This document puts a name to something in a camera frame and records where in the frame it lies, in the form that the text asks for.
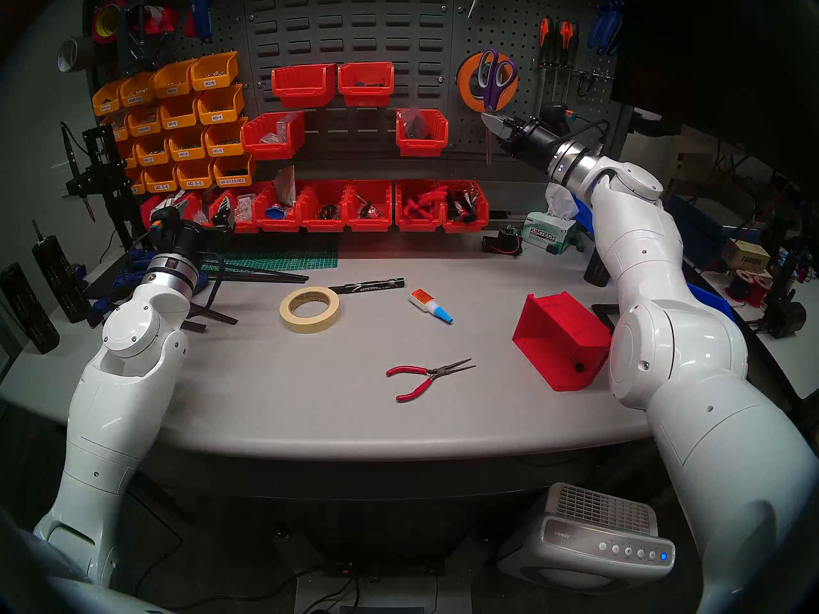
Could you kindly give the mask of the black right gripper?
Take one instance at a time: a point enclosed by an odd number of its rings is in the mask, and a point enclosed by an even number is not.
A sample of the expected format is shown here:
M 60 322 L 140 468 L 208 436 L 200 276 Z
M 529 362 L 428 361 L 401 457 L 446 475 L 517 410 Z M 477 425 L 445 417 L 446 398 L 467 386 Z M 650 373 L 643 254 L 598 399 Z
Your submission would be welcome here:
M 559 135 L 538 119 L 513 119 L 505 114 L 481 113 L 487 132 L 502 151 L 539 172 L 548 172 L 559 147 Z

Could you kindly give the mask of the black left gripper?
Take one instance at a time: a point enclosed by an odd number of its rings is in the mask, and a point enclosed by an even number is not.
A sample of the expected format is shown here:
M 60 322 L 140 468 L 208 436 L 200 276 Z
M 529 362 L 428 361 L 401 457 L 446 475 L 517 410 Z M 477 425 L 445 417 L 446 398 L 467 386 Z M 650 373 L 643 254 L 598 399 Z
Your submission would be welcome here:
M 168 196 L 156 211 L 173 207 L 182 213 L 182 197 Z M 211 224 L 213 226 L 179 218 L 174 227 L 174 251 L 222 251 L 234 235 L 229 195 L 223 194 L 211 204 Z

